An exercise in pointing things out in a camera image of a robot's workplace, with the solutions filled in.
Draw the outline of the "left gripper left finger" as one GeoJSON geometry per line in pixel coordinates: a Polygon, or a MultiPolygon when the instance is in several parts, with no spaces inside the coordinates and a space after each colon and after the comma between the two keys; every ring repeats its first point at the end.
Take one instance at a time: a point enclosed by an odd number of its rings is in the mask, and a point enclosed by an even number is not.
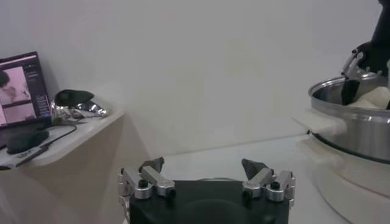
{"type": "Polygon", "coordinates": [[[176,196],[175,182],[160,174],[164,162],[161,157],[145,161],[138,170],[131,167],[121,168],[118,174],[118,196],[147,200],[152,197],[153,193],[156,193],[166,199],[174,198],[176,196]]]}

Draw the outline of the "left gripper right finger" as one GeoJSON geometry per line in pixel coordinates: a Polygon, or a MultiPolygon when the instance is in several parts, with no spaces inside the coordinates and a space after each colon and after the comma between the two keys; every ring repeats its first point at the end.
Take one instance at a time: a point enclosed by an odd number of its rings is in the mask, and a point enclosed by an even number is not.
{"type": "Polygon", "coordinates": [[[247,176],[242,183],[244,201],[266,197],[270,201],[295,201],[296,177],[291,171],[275,174],[265,163],[242,159],[241,164],[247,176]]]}

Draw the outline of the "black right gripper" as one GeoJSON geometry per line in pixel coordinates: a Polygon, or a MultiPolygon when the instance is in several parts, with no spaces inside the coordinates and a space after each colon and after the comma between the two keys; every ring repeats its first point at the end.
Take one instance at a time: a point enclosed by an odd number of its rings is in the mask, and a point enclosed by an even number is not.
{"type": "Polygon", "coordinates": [[[369,68],[368,72],[380,74],[383,77],[389,74],[389,0],[378,0],[378,3],[382,6],[382,10],[371,40],[354,49],[342,67],[343,105],[354,102],[361,80],[360,71],[369,68]]]}

